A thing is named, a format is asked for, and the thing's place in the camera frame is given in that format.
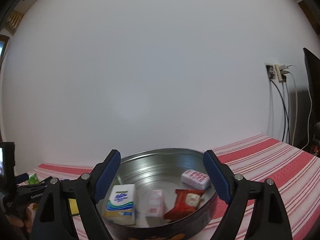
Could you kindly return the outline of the red snack packet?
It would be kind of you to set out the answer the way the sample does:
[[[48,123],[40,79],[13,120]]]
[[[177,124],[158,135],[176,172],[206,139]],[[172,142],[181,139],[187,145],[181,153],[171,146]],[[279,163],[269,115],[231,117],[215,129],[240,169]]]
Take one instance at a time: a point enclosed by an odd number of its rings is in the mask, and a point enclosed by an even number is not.
[[[203,190],[176,189],[176,200],[174,207],[164,214],[164,219],[171,222],[183,219],[194,213],[200,204]]]

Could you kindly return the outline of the Vinda tissue pack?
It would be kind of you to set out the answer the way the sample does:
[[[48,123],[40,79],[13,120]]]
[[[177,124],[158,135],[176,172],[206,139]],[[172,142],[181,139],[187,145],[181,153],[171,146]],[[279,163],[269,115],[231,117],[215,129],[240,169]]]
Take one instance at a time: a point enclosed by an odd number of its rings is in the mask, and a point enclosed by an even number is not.
[[[103,217],[119,225],[135,225],[135,184],[115,185],[109,195]]]

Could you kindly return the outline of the green leaf tissue pack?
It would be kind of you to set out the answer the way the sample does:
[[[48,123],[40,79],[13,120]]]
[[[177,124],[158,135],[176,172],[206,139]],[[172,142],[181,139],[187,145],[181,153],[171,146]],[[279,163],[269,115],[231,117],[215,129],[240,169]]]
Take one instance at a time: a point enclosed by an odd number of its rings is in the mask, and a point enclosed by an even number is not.
[[[28,185],[35,185],[38,184],[40,181],[36,173],[29,174],[29,179],[27,180]]]

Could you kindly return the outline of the yellow sponge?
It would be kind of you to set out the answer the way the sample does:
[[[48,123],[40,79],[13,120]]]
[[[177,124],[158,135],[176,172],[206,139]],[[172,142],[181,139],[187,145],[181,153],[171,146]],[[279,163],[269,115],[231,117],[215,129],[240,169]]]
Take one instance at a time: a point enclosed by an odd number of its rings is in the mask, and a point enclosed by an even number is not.
[[[69,206],[70,206],[72,216],[79,215],[79,209],[75,199],[69,199]]]

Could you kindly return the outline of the white pink tissue pack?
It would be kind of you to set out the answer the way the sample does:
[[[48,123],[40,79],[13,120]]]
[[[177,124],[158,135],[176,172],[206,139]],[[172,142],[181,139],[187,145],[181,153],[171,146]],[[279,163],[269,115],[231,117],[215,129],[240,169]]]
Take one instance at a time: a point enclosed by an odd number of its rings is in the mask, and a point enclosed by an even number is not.
[[[206,190],[211,185],[211,180],[207,174],[195,170],[183,172],[181,182],[197,190]]]

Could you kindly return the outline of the red striped bed sheet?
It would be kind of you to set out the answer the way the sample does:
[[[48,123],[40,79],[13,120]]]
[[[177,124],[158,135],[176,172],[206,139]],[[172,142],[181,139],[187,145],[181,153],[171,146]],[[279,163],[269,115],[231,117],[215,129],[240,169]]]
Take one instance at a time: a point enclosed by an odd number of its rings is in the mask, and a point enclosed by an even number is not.
[[[276,183],[289,217],[293,239],[312,239],[319,229],[319,158],[266,135],[214,148],[222,163],[246,179]],[[48,176],[75,179],[92,166],[40,164],[28,173],[39,180]],[[226,204],[218,200],[208,225],[191,239],[210,239],[217,228]]]

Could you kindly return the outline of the round metal tin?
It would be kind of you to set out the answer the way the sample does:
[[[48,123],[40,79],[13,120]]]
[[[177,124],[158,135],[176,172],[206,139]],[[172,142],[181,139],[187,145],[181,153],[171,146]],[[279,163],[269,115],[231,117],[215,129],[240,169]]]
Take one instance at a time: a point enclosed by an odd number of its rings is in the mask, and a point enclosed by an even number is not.
[[[164,148],[122,158],[111,186],[136,186],[136,223],[118,225],[104,218],[113,239],[190,239],[202,231],[211,221],[216,209],[217,195],[213,185],[205,189],[198,210],[183,219],[172,223],[164,222],[161,226],[149,226],[145,217],[153,190],[163,191],[166,210],[174,207],[176,189],[189,188],[181,181],[181,174],[186,170],[206,172],[201,152]]]

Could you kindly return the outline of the pink white small box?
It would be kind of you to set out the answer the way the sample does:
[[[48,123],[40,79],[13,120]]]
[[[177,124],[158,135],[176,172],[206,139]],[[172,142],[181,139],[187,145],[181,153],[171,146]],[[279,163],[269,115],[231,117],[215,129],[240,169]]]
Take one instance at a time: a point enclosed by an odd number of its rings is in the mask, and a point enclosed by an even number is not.
[[[165,198],[163,190],[152,190],[146,210],[147,219],[163,220],[165,214]]]

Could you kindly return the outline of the white charger plug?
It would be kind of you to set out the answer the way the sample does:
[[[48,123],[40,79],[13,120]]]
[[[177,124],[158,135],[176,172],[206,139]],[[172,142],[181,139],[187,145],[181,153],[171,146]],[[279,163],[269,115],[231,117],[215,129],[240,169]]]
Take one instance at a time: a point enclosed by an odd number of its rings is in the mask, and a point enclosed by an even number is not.
[[[286,82],[286,74],[289,73],[288,65],[286,65],[286,64],[275,64],[274,67],[275,67],[275,70],[276,70],[276,74],[277,74],[277,78],[278,78],[279,83],[285,83]]]

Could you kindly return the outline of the wall power socket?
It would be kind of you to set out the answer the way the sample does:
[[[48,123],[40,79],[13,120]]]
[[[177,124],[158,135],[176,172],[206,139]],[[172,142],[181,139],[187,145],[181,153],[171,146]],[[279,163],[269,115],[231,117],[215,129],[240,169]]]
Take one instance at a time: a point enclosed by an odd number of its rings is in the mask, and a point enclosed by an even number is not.
[[[277,78],[276,69],[274,64],[265,64],[268,79],[275,80]]]

